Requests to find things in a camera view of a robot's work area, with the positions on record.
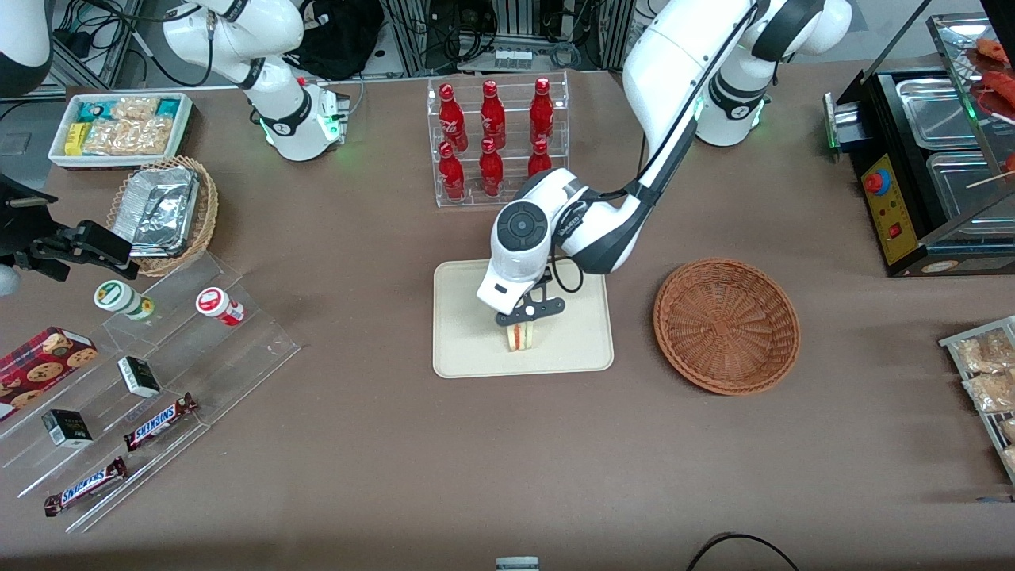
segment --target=brown wicker basket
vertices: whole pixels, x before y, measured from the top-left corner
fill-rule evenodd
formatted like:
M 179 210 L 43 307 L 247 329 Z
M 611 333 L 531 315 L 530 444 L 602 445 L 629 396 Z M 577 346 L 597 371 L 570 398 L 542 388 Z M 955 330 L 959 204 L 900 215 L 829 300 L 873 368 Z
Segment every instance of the brown wicker basket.
M 215 216 L 218 215 L 218 189 L 215 188 L 215 181 L 211 180 L 208 170 L 200 162 L 188 156 L 178 155 L 145 164 L 138 170 L 142 168 L 170 168 L 172 166 L 187 166 L 201 176 L 201 187 L 198 189 L 197 204 L 194 205 L 194 219 L 191 222 L 188 239 L 190 245 L 183 254 L 175 258 L 132 258 L 141 267 L 141 273 L 150 277 L 161 277 L 190 257 L 204 251 L 208 246 L 208 242 L 211 241 L 211 234 L 215 231 Z M 123 200 L 124 189 L 127 188 L 128 181 L 130 181 L 130 176 L 127 176 L 127 180 L 120 185 L 120 191 L 113 199 L 113 207 L 110 208 L 110 213 L 106 216 L 106 227 L 108 228 L 112 228 L 113 222 L 117 219 L 120 202 Z
M 720 395 L 771 388 L 800 351 L 800 324 L 786 293 L 736 260 L 705 258 L 671 273 L 656 296 L 653 324 L 670 364 Z

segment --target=red button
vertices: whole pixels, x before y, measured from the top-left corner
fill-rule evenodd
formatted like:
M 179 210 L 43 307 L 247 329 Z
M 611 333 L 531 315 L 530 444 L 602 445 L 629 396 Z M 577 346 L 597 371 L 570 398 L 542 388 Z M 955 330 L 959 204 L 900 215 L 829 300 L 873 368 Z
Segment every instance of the red button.
M 864 190 L 870 192 L 871 194 L 874 194 L 879 190 L 881 190 L 881 187 L 883 185 L 884 185 L 884 179 L 882 179 L 881 174 L 877 172 L 868 174 L 867 177 L 864 179 Z

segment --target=coca-cola bottle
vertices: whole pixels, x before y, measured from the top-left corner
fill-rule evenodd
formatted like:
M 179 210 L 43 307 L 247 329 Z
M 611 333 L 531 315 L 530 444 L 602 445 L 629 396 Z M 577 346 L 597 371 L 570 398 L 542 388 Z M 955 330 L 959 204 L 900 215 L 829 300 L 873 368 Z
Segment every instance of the coca-cola bottle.
M 500 196 L 500 183 L 504 180 L 504 163 L 497 154 L 497 145 L 486 137 L 482 142 L 483 155 L 479 157 L 479 171 L 483 175 L 483 192 L 487 196 Z
M 532 144 L 540 137 L 546 140 L 553 137 L 553 101 L 550 100 L 550 80 L 546 77 L 536 79 L 536 96 L 529 106 L 529 123 Z
M 441 95 L 441 130 L 445 140 L 455 146 L 458 152 L 469 148 L 469 137 L 465 134 L 465 114 L 462 105 L 455 100 L 455 89 L 450 83 L 444 83 L 437 88 Z
M 483 120 L 483 136 L 493 139 L 497 148 L 507 144 L 507 126 L 504 121 L 504 104 L 497 96 L 497 82 L 483 81 L 483 106 L 479 110 Z
M 532 144 L 532 156 L 529 157 L 529 176 L 553 167 L 549 155 L 546 154 L 546 139 L 539 139 Z
M 465 172 L 462 171 L 462 162 L 455 156 L 455 149 L 448 141 L 441 141 L 437 151 L 441 153 L 441 161 L 437 162 L 441 184 L 448 193 L 448 199 L 458 202 L 465 198 Z

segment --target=table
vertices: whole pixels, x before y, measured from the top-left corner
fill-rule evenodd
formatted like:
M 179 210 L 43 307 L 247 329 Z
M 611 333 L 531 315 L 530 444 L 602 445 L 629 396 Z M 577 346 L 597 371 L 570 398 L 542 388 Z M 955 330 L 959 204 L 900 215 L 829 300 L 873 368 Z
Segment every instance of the table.
M 307 163 L 264 143 L 241 92 L 191 91 L 189 153 L 221 195 L 211 249 L 308 347 L 88 533 L 0 481 L 0 567 L 465 570 L 532 554 L 547 571 L 652 571 L 736 530 L 805 569 L 1011 568 L 1015 509 L 972 503 L 1010 488 L 936 341 L 1011 314 L 1015 281 L 884 277 L 862 190 L 823 151 L 821 94 L 856 71 L 784 66 L 747 141 L 693 146 L 607 278 L 610 369 L 460 380 L 431 370 L 432 272 L 488 256 L 496 211 L 434 205 L 425 81 L 369 84 L 352 141 Z M 571 167 L 618 188 L 636 121 L 607 73 L 571 85 Z M 123 176 L 54 167 L 55 217 L 104 219 Z M 793 300 L 803 348 L 773 390 L 703 392 L 658 350 L 655 293 L 704 256 L 761 268 Z M 0 351 L 50 325 L 91 331 L 107 276 L 26 276 L 0 299 Z M 698 569 L 748 564 L 781 568 L 725 545 Z

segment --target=yellow snack box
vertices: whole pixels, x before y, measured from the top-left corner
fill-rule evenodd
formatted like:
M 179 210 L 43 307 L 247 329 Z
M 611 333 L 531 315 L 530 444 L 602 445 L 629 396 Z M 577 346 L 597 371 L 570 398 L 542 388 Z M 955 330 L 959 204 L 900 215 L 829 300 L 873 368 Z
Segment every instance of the yellow snack box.
M 79 156 L 81 154 L 81 145 L 88 136 L 90 128 L 91 123 L 71 123 L 70 129 L 67 130 L 67 141 L 64 142 L 64 154 Z

